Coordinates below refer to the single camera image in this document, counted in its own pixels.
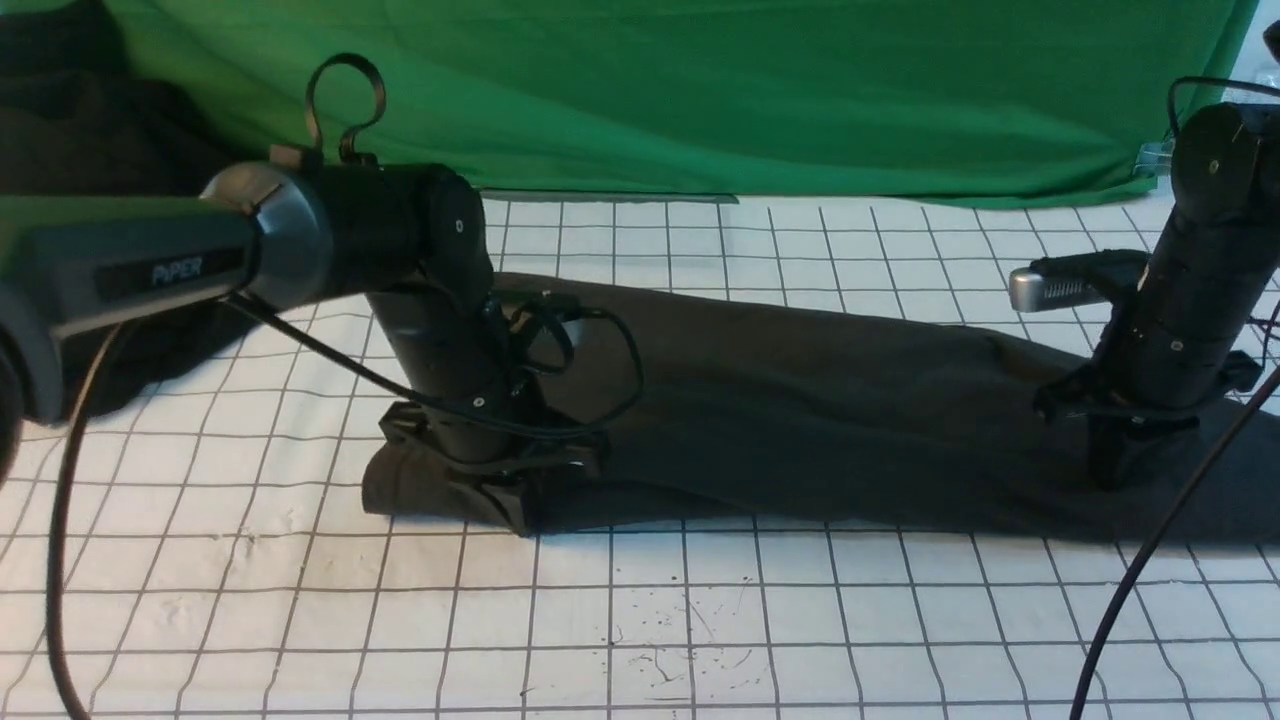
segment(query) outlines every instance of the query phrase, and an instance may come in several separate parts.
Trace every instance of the wire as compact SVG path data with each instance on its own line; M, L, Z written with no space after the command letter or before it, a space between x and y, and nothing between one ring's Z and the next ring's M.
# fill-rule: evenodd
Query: wire
M475 409L471 407L470 405L462 405L458 402L444 400L442 397L429 397L412 388L407 388L394 380L385 378L384 375L380 375L370 370L369 368L361 365L356 360L352 360L351 357L343 355L342 352L334 350L333 347L329 347L328 345L320 342L319 340L294 328L289 323L276 318L275 313L273 313L269 307L259 302L255 302L247 297L233 295L225 299L224 302L227 302L236 310L244 313L250 318L253 318L261 322L262 324L274 328L275 331L279 331L291 340L297 341L307 350L315 351L324 359L337 365L340 365L347 370L351 370L356 375L374 383L375 386L385 389L387 392L390 392L392 395L397 395L404 400L416 402L431 410L439 410L440 413L448 413L451 415L456 415L460 419L466 420L468 423L475 423L476 425L481 425L503 433L511 433L513 436L527 437L532 439L559 441L559 439L573 439L582 437L585 434L596 433L605 429L611 423L625 415L631 407L634 407L640 401L640 397L644 395L644 382L645 382L644 364L643 360L640 359L640 348L636 346L635 337L631 334L631 331L627 328L626 323L623 323L621 318L618 318L617 315L614 315L608 310L603 310L599 307L584 307L581 311L582 319L608 320L618 329L618 333L622 334L622 340L627 345L627 352L631 356L631 363L635 368L636 389L635 392L631 393L628 398L623 400L613 410L605 413L596 420L593 420L590 423L584 423L573 428L543 428L538 425L526 425L522 423L511 423L507 420L498 420L494 418L489 418L476 413Z
M1271 310L1271 319L1265 323L1258 323L1262 328L1262 365L1266 366L1267 360L1271 357L1271 338L1276 333L1276 323L1280 322L1280 300L1276 301L1276 306Z
M1204 478L1208 475L1210 469L1217 462L1222 452L1226 451L1228 446L1235 439L1235 436L1240 434L1244 425L1257 415L1262 405L1271 397L1276 391L1276 386L1280 386L1280 366L1271 372L1271 375L1263 380L1262 386L1253 395L1253 398L1244 406L1240 415L1234 423L1222 433L1222 437L1217 439L1208 455L1201 461L1196 471L1192 473L1187 484L1179 491L1176 500L1174 500L1172 507L1169 509L1169 514L1165 519L1160 521L1156 528L1155 534L1152 534L1146 543L1138 550L1137 555L1133 556L1133 562L1129 564L1129 569L1125 571L1124 578L1120 579L1120 585L1116 588L1115 594L1111 597L1111 603L1107 605L1107 611L1102 615L1102 620L1098 623L1098 629L1093 634L1093 642L1089 644L1089 652L1084 657L1084 667L1080 670L1080 680L1075 687L1075 700L1071 702L1070 720L1080 720L1084 715L1084 703L1089 697L1089 685L1093 683L1093 673L1098 669L1098 661L1102 659L1102 647L1107 642L1107 635L1111 634L1111 628L1115 626L1116 619L1120 618L1120 609L1124 607L1125 600L1133 592L1134 585L1138 583L1138 575L1142 574L1143 568L1151 560L1152 555L1156 553L1156 546L1160 544L1165 536L1169 533L1169 528L1174 524L1174 519L1181 512L1183 507L1190 500L1192 495L1199 487Z
M1280 97L1280 88L1275 88L1267 85L1258 85L1256 82L1244 82L1239 79L1225 79L1216 77L1199 77L1188 76L1180 77L1169 86L1169 96L1165 100L1165 110L1169 113L1169 132L1176 138L1181 128L1178 124L1178 90L1184 85L1199 85L1211 87L1222 87L1231 90L1244 90L1248 92L1257 92L1258 95L1270 95L1271 97Z
M54 675L58 698L72 720L90 720L88 712L76 694L70 669L67 665L67 646L63 643L63 591L65 589L67 516L72 505L72 484L76 482L76 464L79 460L84 429L88 427L90 407L97 379L111 365L133 332L132 323L115 325L108 332L97 355L84 374L79 396L70 414L70 429L67 433L67 447L63 450L63 466L58 471L58 484L54 491L54 512L49 523L49 575L45 580L45 635L49 643L49 669Z

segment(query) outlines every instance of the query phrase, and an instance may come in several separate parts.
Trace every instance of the black cloth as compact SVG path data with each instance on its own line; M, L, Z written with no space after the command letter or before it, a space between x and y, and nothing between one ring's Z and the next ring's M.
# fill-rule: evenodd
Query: black cloth
M100 0L0 17L0 193L195 196L242 154L172 85L133 77ZM220 305L150 319L100 384L93 414L182 375L253 324ZM63 345L68 404L105 331Z
M1242 410L1224 400L1198 433L1135 450L1124 460L1123 487L1102 491L1085 468L1084 420L1044 425L1032 414L1037 387L1082 357L977 328L525 275L502 275L499 286L576 295L617 313L635 333L646 375L644 401L609 432L603 477L529 493L531 533L783 515L1142 541ZM595 324L572 370L545 382L547 398L590 420L627 396L628 366L618 336ZM1277 457L1280 419L1258 415L1170 539L1280 539ZM366 473L366 507L507 524L443 475L429 454L387 445Z

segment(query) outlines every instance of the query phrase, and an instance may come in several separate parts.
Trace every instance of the white grid mat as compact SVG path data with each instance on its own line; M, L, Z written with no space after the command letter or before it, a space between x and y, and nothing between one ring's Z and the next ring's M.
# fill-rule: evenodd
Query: white grid mat
M1167 211L488 202L504 270L978 324L1080 354L1106 307L1019 316L1004 278L1044 254L1144 247ZM1277 300L1280 283L1258 313ZM289 320L403 380L362 299ZM1258 355L1258 334L1240 347ZM772 519L540 539L390 523L360 509L388 402L261 329L91 428L67 641L95 715L1061 719L1134 552ZM29 437L0 492L4 717L61 715L41 639L61 448ZM1087 717L1280 717L1277 571L1272 548L1161 552Z

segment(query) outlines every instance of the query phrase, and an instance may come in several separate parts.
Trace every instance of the dark gray fabric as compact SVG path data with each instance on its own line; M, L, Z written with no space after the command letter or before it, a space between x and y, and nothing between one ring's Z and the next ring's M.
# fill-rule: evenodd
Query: dark gray fabric
M535 532L763 514L1138 541L1242 407L1222 401L1198 436L1135 451L1124 488L1103 492L1085 473L1084 421L1046 427L1030 411L1036 388L1080 357L982 329L522 275L500 275L499 287L617 313L648 378L644 401L611 429L605 477L543 486L530 503ZM590 420L630 392L628 368L621 338L594 325L571 373L545 383L548 401ZM1280 420L1260 415L1170 538L1280 538L1277 459ZM366 487L398 487L401 514L493 520L462 511L433 478L426 456L389 446Z

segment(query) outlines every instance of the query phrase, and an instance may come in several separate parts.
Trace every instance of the green backdrop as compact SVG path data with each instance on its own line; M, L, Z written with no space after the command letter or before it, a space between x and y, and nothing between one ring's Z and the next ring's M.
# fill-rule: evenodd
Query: green backdrop
M362 149L485 187L905 195L1144 192L1181 74L1228 74L1258 0L108 0L137 69L230 138L305 141L337 51L383 70ZM10 9L50 0L0 1ZM1188 102L1204 102L1210 95ZM326 137L362 120L353 70Z

